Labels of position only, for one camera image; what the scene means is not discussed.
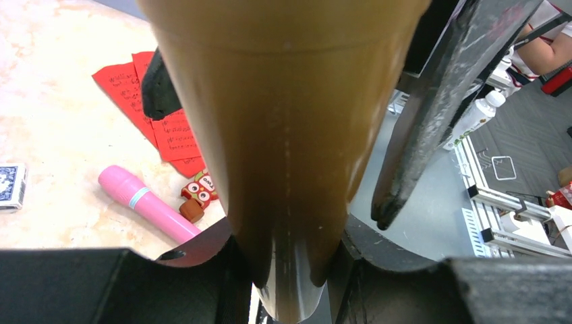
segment gray carpet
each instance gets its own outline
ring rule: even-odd
[[[509,97],[496,117],[471,134],[489,187],[546,196],[559,189],[557,173],[572,165],[572,90],[554,98],[540,90],[540,82],[528,84]],[[490,157],[512,157],[517,179],[498,181]],[[496,165],[500,176],[513,174],[508,161]]]

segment pink toy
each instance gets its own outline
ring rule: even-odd
[[[167,206],[141,180],[124,168],[112,165],[101,172],[98,181],[111,198],[135,210],[178,244],[183,244],[200,233],[200,229]]]

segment owl eraser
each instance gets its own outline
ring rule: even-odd
[[[206,169],[192,178],[192,181],[181,190],[181,196],[194,199],[202,209],[208,207],[212,200],[219,198]]]
[[[23,163],[0,163],[0,213],[22,209],[28,169]]]

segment black plastic part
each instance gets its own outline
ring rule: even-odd
[[[479,195],[479,189],[477,188],[476,184],[473,186],[470,186],[469,189],[467,189],[467,192],[469,193],[469,198],[471,198],[471,199],[473,199]]]
[[[222,219],[163,264],[126,249],[0,251],[0,323],[247,323],[251,280],[229,233]],[[337,324],[572,318],[568,260],[435,263],[352,216],[328,290]]]
[[[404,72],[421,74],[459,0],[431,1],[419,19],[405,57]]]
[[[155,50],[141,82],[145,116],[161,120],[182,108],[159,48]]]
[[[492,240],[494,240],[494,236],[492,235],[492,229],[487,228],[487,229],[483,229],[481,231],[481,238],[483,240],[484,243],[490,242]]]

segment marble table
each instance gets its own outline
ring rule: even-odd
[[[29,168],[24,208],[0,214],[0,248],[127,246],[156,258],[176,246],[97,182],[117,164],[174,209],[184,201],[185,178],[91,78],[155,47],[147,22],[93,1],[0,1],[0,163]],[[224,216],[213,202],[196,225]]]

